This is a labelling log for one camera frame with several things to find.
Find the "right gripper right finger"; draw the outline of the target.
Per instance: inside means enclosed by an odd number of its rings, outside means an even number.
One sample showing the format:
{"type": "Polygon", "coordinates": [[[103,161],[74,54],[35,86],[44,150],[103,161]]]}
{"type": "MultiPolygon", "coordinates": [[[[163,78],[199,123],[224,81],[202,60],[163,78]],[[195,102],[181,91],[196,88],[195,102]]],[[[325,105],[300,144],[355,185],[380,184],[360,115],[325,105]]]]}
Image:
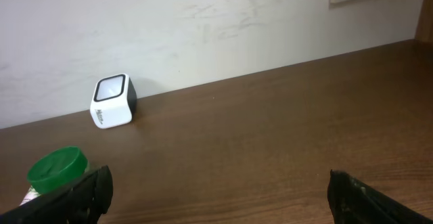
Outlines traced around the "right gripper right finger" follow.
{"type": "Polygon", "coordinates": [[[335,224],[432,224],[344,171],[330,171],[327,199],[335,224]]]}

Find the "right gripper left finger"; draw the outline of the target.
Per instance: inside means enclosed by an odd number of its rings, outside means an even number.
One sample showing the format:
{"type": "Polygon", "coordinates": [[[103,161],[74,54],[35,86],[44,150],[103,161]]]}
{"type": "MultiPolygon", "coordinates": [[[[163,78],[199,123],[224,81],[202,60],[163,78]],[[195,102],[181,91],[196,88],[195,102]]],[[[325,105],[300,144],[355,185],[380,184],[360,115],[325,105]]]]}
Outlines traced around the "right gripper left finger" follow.
{"type": "Polygon", "coordinates": [[[97,223],[113,197],[108,166],[89,171],[48,194],[1,215],[1,223],[97,223]]]}

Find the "green lid jar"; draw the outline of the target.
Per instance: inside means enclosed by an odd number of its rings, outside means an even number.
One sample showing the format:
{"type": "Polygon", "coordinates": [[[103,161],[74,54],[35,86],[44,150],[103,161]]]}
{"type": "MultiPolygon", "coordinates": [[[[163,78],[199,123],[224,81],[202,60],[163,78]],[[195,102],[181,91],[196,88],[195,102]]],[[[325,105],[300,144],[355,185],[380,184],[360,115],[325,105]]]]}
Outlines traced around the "green lid jar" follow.
{"type": "Polygon", "coordinates": [[[76,146],[60,148],[42,157],[27,173],[30,183],[20,205],[26,204],[42,194],[71,182],[90,169],[90,163],[83,151],[76,146]]]}

